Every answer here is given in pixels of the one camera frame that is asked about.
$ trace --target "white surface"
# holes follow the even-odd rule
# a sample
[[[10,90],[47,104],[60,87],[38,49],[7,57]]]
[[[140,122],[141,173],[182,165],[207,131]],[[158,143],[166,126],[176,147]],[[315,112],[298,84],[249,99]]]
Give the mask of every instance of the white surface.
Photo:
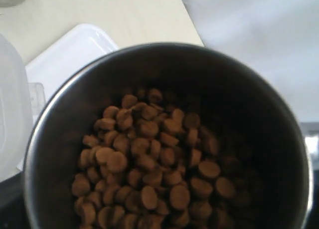
[[[80,23],[98,26],[120,48],[154,41],[202,44],[181,0],[26,0],[0,8],[0,32],[25,64]]]
[[[319,0],[183,0],[205,46],[251,66],[319,121]]]
[[[0,34],[0,182],[17,173],[32,129],[24,65]]]
[[[33,90],[31,96],[35,95],[31,98],[34,121],[38,118],[39,109],[70,76],[93,60],[117,49],[100,28],[80,24],[30,62],[26,66],[26,74]],[[23,161],[18,165],[20,170],[22,167]]]

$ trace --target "beige table surface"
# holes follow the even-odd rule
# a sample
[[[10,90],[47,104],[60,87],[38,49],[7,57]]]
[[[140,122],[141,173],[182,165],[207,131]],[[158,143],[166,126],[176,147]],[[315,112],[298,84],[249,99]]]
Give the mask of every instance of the beige table surface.
[[[26,0],[0,8],[0,33],[24,63],[80,23],[100,27],[120,48],[154,41],[202,45],[181,0]]]

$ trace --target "dog food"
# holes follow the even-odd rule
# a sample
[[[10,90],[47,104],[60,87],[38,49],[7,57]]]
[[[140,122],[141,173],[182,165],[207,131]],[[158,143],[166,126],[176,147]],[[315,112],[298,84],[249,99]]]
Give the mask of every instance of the dog food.
[[[196,96],[154,88],[104,109],[71,185],[79,229],[255,228],[264,183],[252,150],[220,121],[201,125],[198,109]]]

